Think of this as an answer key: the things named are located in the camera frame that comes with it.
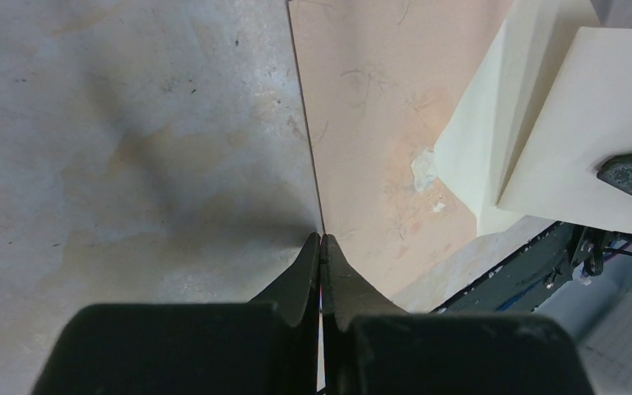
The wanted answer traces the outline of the cream letter paper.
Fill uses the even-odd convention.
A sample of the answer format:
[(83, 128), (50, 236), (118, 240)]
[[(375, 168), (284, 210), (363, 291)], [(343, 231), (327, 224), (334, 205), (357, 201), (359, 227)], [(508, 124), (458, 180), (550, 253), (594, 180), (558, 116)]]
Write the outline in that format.
[(478, 235), (524, 216), (632, 234), (600, 166), (632, 153), (632, 28), (589, 1), (515, 1), (434, 146)]

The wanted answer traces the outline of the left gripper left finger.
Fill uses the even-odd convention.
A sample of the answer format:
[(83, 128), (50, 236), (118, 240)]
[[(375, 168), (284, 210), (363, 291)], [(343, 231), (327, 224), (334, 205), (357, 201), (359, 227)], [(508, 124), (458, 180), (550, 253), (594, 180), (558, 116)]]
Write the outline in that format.
[(251, 299), (272, 307), (270, 394), (317, 392), (320, 243), (319, 234), (310, 234), (295, 261)]

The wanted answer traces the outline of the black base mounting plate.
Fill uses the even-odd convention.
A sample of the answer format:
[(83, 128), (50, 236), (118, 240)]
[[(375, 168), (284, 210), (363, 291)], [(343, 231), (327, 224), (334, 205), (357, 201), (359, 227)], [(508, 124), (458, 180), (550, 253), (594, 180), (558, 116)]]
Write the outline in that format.
[(585, 230), (556, 222), (433, 311), (533, 311), (573, 279), (573, 257)]

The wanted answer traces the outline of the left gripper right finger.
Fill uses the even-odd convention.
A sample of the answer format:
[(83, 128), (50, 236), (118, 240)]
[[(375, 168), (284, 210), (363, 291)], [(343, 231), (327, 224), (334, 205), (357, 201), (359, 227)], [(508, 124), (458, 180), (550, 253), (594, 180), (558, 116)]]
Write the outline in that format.
[(346, 259), (334, 235), (320, 245), (320, 286), (326, 394), (364, 394), (365, 366), (374, 358), (361, 330), (371, 318), (406, 315)]

